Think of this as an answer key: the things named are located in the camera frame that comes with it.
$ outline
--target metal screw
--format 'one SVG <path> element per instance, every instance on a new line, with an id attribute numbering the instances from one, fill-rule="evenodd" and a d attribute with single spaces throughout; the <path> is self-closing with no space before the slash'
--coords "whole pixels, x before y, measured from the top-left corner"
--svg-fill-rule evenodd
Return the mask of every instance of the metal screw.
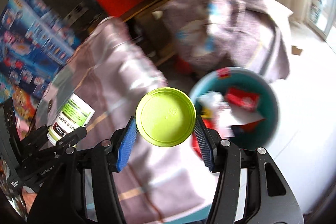
<path id="1" fill-rule="evenodd" d="M 65 150 L 65 153 L 67 154 L 72 154 L 74 152 L 74 148 L 73 147 L 68 147 L 66 150 Z"/>
<path id="2" fill-rule="evenodd" d="M 111 145 L 111 141 L 110 141 L 110 140 L 103 140 L 103 141 L 101 142 L 101 145 L 102 145 L 103 147 L 108 147 L 108 146 Z"/>
<path id="3" fill-rule="evenodd" d="M 12 119 L 11 119 L 11 116 L 7 113 L 7 114 L 6 114 L 6 117 L 7 117 L 8 126 L 11 127 L 11 126 L 12 126 L 12 123 L 13 123 L 13 121 L 12 121 Z"/>
<path id="4" fill-rule="evenodd" d="M 265 154 L 266 154 L 266 149 L 263 148 L 263 147 L 259 147 L 259 148 L 257 149 L 257 151 L 258 151 L 258 153 L 260 153 L 260 154 L 262 154 L 262 155 L 265 155 Z"/>
<path id="5" fill-rule="evenodd" d="M 221 144 L 222 146 L 228 147 L 228 146 L 230 146 L 231 143 L 230 143 L 230 141 L 228 141 L 228 140 L 221 140 L 220 144 Z"/>

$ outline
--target red packaging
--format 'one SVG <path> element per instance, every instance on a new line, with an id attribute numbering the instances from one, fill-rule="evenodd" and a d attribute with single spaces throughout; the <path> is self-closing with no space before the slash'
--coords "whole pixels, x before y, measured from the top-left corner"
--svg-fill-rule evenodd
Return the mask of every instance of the red packaging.
<path id="1" fill-rule="evenodd" d="M 193 150 L 196 152 L 196 154 L 202 159 L 202 153 L 201 153 L 201 149 L 198 145 L 198 141 L 197 138 L 195 136 L 195 133 L 193 132 L 192 134 L 193 136 L 193 140 L 192 140 L 192 146 L 193 146 Z"/>
<path id="2" fill-rule="evenodd" d="M 260 95 L 254 92 L 246 92 L 237 88 L 229 88 L 225 94 L 225 101 L 237 105 L 248 111 L 255 111 L 258 107 Z"/>

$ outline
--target blue toy box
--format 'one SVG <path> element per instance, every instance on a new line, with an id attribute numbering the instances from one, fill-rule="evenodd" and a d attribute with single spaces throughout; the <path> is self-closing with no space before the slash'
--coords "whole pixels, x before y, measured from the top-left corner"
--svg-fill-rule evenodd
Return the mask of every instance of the blue toy box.
<path id="1" fill-rule="evenodd" d="M 39 45 L 16 32 L 0 29 L 0 71 L 14 84 L 41 98 L 60 69 Z"/>
<path id="2" fill-rule="evenodd" d="M 9 0 L 0 18 L 0 32 L 10 30 L 25 37 L 61 66 L 80 44 L 74 32 L 42 0 Z"/>

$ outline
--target yellow-green bottle cap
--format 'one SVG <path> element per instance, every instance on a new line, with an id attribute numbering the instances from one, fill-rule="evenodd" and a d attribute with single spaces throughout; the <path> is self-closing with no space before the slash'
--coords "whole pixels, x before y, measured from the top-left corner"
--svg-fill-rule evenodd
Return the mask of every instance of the yellow-green bottle cap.
<path id="1" fill-rule="evenodd" d="M 139 133 L 149 143 L 171 147 L 183 143 L 193 132 L 196 109 L 190 98 L 173 88 L 148 92 L 135 113 Z"/>

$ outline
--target blue gripper pad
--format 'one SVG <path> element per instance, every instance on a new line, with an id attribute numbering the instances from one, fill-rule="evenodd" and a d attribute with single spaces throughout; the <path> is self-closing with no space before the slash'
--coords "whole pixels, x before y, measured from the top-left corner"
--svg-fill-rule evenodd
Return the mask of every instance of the blue gripper pad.
<path id="1" fill-rule="evenodd" d="M 138 129 L 137 124 L 135 123 L 135 118 L 133 118 L 129 122 L 125 130 L 126 130 L 125 137 L 120 144 L 118 151 L 118 159 L 115 165 L 119 172 L 123 170 L 123 168 L 127 165 L 129 156 L 131 154 L 131 150 L 137 137 Z"/>
<path id="2" fill-rule="evenodd" d="M 206 167 L 209 168 L 210 171 L 213 171 L 215 168 L 215 162 L 213 160 L 213 150 L 209 144 L 209 141 L 206 137 L 206 126 L 201 118 L 196 118 L 196 123 L 194 127 L 194 133 L 197 138 L 198 146 L 202 153 L 202 158 Z"/>

